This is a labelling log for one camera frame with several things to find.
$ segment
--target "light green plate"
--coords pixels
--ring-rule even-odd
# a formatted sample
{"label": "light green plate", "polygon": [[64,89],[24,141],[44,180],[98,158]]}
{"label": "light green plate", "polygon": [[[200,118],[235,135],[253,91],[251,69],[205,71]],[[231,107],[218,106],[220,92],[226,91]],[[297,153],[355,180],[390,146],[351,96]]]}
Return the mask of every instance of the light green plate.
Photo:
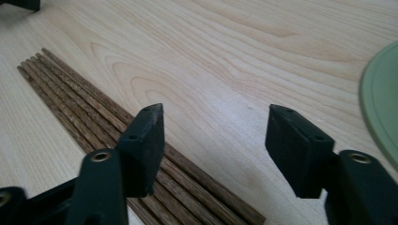
{"label": "light green plate", "polygon": [[398,171],[398,41],[379,52],[366,68],[360,105],[376,143]]}

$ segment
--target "green dish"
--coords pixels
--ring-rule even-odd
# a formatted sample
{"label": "green dish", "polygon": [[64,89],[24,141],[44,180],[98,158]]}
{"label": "green dish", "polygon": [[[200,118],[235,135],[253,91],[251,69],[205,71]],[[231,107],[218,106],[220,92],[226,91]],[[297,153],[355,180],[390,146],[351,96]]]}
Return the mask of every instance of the green dish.
{"label": "green dish", "polygon": [[360,107],[375,142],[398,171],[398,41],[379,52],[365,69]]}

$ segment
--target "wooden table surface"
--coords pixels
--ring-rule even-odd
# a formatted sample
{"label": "wooden table surface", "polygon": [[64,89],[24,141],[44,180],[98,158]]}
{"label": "wooden table surface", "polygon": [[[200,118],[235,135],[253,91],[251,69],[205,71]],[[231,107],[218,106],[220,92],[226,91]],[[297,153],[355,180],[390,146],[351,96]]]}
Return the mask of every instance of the wooden table surface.
{"label": "wooden table surface", "polygon": [[45,47],[132,114],[165,110],[166,141],[268,218],[326,224],[264,146],[268,106],[297,110],[398,173],[359,105],[362,71],[398,39],[395,0],[43,0],[0,6],[0,187],[30,197],[79,171],[83,151],[16,67]]}

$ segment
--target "light wooden table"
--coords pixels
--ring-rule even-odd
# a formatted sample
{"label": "light wooden table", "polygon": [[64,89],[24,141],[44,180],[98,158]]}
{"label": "light wooden table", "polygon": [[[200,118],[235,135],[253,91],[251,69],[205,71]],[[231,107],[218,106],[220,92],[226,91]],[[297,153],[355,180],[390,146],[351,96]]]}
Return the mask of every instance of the light wooden table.
{"label": "light wooden table", "polygon": [[360,76],[398,38],[395,0],[43,0],[0,6],[0,187],[34,196],[74,177],[82,150],[16,67],[46,47],[136,114],[162,102],[166,141],[268,218],[326,224],[264,146],[268,105],[297,110],[398,174],[359,106]]}

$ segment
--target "black object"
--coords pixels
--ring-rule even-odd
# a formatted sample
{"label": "black object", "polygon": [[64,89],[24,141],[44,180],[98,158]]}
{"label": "black object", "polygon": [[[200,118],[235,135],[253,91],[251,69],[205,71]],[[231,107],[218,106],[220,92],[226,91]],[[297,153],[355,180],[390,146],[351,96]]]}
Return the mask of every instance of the black object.
{"label": "black object", "polygon": [[398,224],[398,186],[374,158],[332,152],[334,140],[299,113],[269,107],[266,147],[297,197],[328,192],[329,224]]}
{"label": "black object", "polygon": [[0,0],[0,5],[3,3],[34,11],[40,10],[40,0]]}
{"label": "black object", "polygon": [[20,187],[0,188],[0,224],[127,224],[126,198],[153,194],[164,153],[161,104],[143,108],[115,149],[84,157],[80,174],[26,199]]}

